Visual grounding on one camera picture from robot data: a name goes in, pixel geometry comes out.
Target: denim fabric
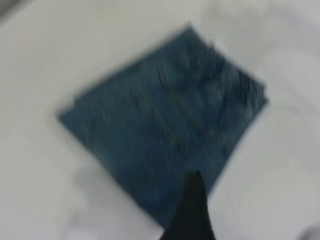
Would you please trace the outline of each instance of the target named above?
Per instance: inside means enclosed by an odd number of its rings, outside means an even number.
[[[192,28],[79,96],[62,123],[163,227],[199,171],[213,187],[264,87]]]

